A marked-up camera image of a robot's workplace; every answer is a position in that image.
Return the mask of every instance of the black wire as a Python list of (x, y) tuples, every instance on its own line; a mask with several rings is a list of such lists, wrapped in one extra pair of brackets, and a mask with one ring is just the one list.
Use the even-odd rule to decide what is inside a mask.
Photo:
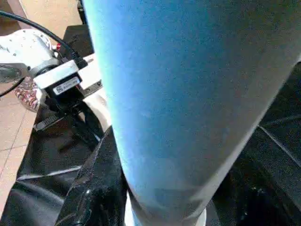
[(62, 46), (64, 46), (67, 50), (69, 50), (72, 53), (76, 53), (76, 51), (74, 49), (72, 49), (66, 42), (64, 42), (60, 37), (58, 37), (57, 35), (55, 35), (54, 33), (52, 33), (50, 30), (48, 30), (47, 28), (29, 20), (26, 18), (23, 18), (21, 16), (18, 16), (16, 14), (13, 13), (8, 13), (8, 12), (4, 12), (2, 10), (0, 10), (0, 16), (5, 16), (20, 22), (23, 22), (25, 24), (28, 24), (40, 31), (42, 31), (43, 33), (47, 34), (49, 37), (51, 37), (52, 39), (54, 39), (55, 41), (57, 41), (58, 43), (60, 43)]
[(23, 82), (25, 78), (21, 78), (19, 81), (17, 81), (12, 87), (10, 87), (9, 89), (5, 90), (3, 93), (0, 93), (0, 97), (3, 97), (4, 95), (6, 95), (7, 93), (13, 91), (18, 85), (21, 84), (21, 82)]

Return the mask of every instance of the shiny black material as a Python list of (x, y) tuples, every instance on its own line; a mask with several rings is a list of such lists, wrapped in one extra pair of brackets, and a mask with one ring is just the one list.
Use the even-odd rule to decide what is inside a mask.
[[(39, 109), (36, 121), (51, 114)], [(1, 218), (3, 226), (53, 226), (78, 170), (92, 149), (67, 116), (45, 131), (32, 131)]]
[(127, 184), (109, 128), (74, 180), (56, 226), (123, 226), (126, 194)]
[(300, 78), (298, 64), (215, 193), (222, 225), (301, 225)]

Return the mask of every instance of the white base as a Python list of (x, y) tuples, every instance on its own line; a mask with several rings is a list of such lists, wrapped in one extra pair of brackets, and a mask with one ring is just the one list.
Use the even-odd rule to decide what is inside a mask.
[[(207, 211), (206, 208), (202, 212), (202, 214), (199, 216), (198, 221), (196, 223), (196, 226), (205, 226), (206, 225), (206, 218), (207, 218)], [(130, 196), (127, 193), (127, 203), (126, 203), (126, 211), (125, 211), (125, 226), (134, 226), (134, 217), (132, 213), (132, 204), (130, 201)]]

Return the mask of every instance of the sticker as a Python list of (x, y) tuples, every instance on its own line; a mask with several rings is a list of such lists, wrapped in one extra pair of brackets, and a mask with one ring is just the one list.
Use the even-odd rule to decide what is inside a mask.
[(76, 86), (79, 84), (79, 78), (73, 77), (72, 79), (62, 83), (61, 85), (58, 85), (57, 87), (53, 88), (53, 91), (55, 94), (60, 95), (61, 93), (64, 93), (66, 90), (69, 90), (70, 88)]

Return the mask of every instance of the black cable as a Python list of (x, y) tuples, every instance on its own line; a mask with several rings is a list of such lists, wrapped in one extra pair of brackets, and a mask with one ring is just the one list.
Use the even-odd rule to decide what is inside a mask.
[(6, 95), (7, 93), (13, 91), (15, 88), (17, 88), (18, 85), (21, 84), (21, 82), (23, 82), (25, 78), (21, 78), (19, 81), (17, 81), (12, 87), (10, 87), (9, 89), (5, 90), (3, 93), (0, 93), (0, 97), (3, 97), (4, 95)]
[(52, 33), (50, 30), (48, 30), (47, 28), (37, 24), (36, 22), (33, 22), (29, 19), (23, 18), (21, 16), (18, 16), (16, 14), (13, 13), (8, 13), (8, 12), (4, 12), (2, 10), (0, 10), (0, 16), (5, 16), (17, 21), (20, 21), (22, 23), (28, 24), (29, 26), (32, 26), (38, 30), (40, 30), (41, 32), (47, 34), (49, 37), (51, 37), (52, 39), (54, 39), (55, 41), (57, 41), (58, 43), (60, 43), (62, 46), (64, 46), (67, 50), (69, 50), (72, 53), (76, 54), (76, 51), (74, 49), (72, 49), (66, 42), (64, 42), (60, 37), (58, 37), (57, 35), (55, 35), (54, 33)]
[(82, 69), (82, 68), (84, 68), (88, 65), (88, 63), (73, 48), (71, 48), (70, 45), (68, 45), (60, 37), (58, 37), (57, 35), (52, 33), (47, 28), (45, 28), (45, 27), (43, 27), (43, 26), (41, 26), (41, 25), (37, 24), (36, 22), (33, 22), (29, 19), (23, 18), (21, 16), (13, 14), (13, 13), (4, 12), (2, 10), (0, 10), (0, 16), (5, 16), (5, 17), (8, 17), (8, 18), (23, 22), (25, 24), (28, 24), (29, 26), (32, 26), (32, 27), (40, 30), (41, 32), (45, 33), (46, 35), (48, 35), (49, 37), (51, 37), (52, 39), (54, 39), (55, 41), (60, 43), (61, 46), (64, 46), (67, 50), (69, 50), (71, 52), (71, 57), (72, 57), (72, 59), (74, 60), (74, 62), (76, 63), (76, 65), (79, 69)]

